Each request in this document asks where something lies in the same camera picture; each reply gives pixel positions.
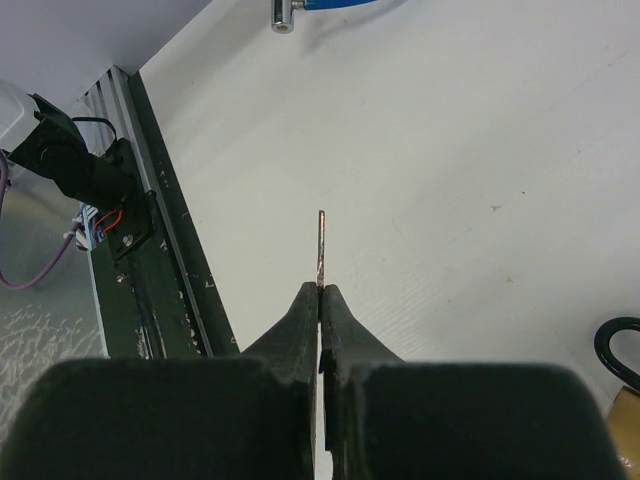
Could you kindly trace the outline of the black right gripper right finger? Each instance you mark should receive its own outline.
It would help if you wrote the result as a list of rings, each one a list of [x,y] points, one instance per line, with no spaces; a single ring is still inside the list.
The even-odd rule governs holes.
[[[407,362],[321,296],[325,447],[337,479],[621,479],[593,397],[550,364]]]

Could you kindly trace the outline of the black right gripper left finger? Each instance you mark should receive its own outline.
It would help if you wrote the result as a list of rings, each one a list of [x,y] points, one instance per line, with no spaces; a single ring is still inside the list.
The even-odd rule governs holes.
[[[47,370],[1,453],[5,479],[310,479],[319,293],[244,352]]]

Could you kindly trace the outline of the blue lock keys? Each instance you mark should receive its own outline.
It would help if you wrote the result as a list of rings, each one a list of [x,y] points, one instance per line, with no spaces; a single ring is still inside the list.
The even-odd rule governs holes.
[[[317,236],[317,261],[316,261],[316,285],[322,290],[325,285],[325,236],[326,236],[326,212],[318,213]]]

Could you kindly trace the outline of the black padlock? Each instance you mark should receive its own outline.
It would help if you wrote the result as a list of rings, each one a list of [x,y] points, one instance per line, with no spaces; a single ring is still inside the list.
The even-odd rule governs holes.
[[[627,388],[639,393],[639,370],[619,354],[614,339],[623,333],[639,333],[639,318],[620,316],[602,323],[593,338],[594,353],[602,366]]]

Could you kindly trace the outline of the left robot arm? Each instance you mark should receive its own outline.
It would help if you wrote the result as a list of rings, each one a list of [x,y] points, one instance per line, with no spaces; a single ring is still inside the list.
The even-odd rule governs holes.
[[[129,140],[90,152],[78,122],[37,94],[1,82],[1,150],[8,160],[53,181],[67,197],[113,212],[100,226],[119,260],[149,238],[152,217]]]

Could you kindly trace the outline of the large brass padlock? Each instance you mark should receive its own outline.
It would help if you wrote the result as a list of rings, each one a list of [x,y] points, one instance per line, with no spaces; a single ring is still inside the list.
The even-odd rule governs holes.
[[[617,457],[628,479],[639,480],[640,404],[639,393],[624,386],[607,415],[607,425]]]

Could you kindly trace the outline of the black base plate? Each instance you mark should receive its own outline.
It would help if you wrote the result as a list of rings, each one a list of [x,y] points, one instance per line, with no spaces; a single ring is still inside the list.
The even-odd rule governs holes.
[[[119,260],[90,250],[96,310],[110,358],[195,359],[239,348],[140,74],[128,88],[143,140],[136,168],[152,217],[147,240]]]

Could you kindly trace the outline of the aluminium front rail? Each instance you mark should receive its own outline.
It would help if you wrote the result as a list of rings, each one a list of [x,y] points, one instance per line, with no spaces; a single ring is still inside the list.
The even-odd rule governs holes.
[[[109,120],[118,138],[126,138],[137,159],[141,158],[143,140],[138,115],[128,88],[129,76],[112,66],[70,110],[72,117],[100,117]]]

